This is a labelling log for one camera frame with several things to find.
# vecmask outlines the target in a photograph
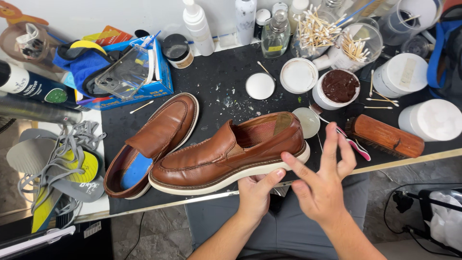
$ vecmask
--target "loafer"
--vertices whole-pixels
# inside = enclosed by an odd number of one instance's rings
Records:
[[[159,159],[182,146],[199,116],[199,102],[181,93],[163,104],[112,161],[104,177],[104,190],[113,198],[134,199],[151,185],[148,174]]]
[[[277,168],[291,170],[281,160],[283,151],[302,163],[310,156],[294,114],[272,113],[239,125],[228,120],[212,138],[160,159],[152,167],[149,182],[166,193],[207,194],[246,176]]]

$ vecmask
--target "gray pants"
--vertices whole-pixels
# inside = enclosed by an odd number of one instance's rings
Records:
[[[369,190],[369,173],[347,176],[342,181],[346,209],[363,229]],[[186,204],[193,249],[197,249],[236,213],[238,196]],[[255,229],[239,257],[279,252],[308,259],[338,259],[332,243],[315,221],[300,209],[292,189],[280,212],[268,212]]]

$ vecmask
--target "black jar lid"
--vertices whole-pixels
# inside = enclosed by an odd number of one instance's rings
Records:
[[[188,41],[181,34],[170,34],[162,42],[162,53],[167,59],[173,62],[179,62],[188,56]]]

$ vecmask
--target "blue cardboard box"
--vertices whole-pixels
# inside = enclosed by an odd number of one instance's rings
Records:
[[[103,49],[105,51],[112,51],[112,50],[124,50],[127,46],[132,45],[141,45],[143,46],[143,43],[146,44],[146,42],[149,41],[149,37],[153,36],[147,36],[143,38],[138,38],[134,40],[129,40],[123,43],[116,43],[108,46],[104,46]],[[159,42],[155,39],[147,49],[154,49],[154,44],[155,44],[155,53],[156,53],[156,70],[158,70],[158,81],[146,84],[142,86],[138,92],[133,96],[133,99],[130,100],[123,100],[120,99],[114,95],[111,95],[106,98],[91,98],[91,99],[84,99],[77,101],[78,105],[88,107],[91,109],[95,110],[108,110],[111,108],[123,106],[123,105],[129,105],[129,104],[134,104],[138,103],[141,101],[149,100],[149,99],[154,99],[166,95],[172,95],[173,94],[173,86],[172,86],[172,77],[170,74],[170,68],[169,68],[169,62],[167,59],[162,55],[162,50],[160,48]]]

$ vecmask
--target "white bottle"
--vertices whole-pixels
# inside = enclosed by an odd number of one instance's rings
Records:
[[[308,9],[309,3],[310,2],[308,0],[292,1],[292,4],[289,8],[290,33],[294,33],[297,29],[298,21],[296,21],[295,18],[298,19],[298,16],[300,16],[302,21],[305,20],[305,14],[303,12]]]
[[[242,45],[248,45],[254,37],[257,0],[236,0],[237,40]]]
[[[208,27],[204,9],[194,3],[194,0],[183,0],[186,9],[183,11],[183,20],[186,28],[193,37],[194,44],[202,56],[209,56],[215,51],[212,34]]]

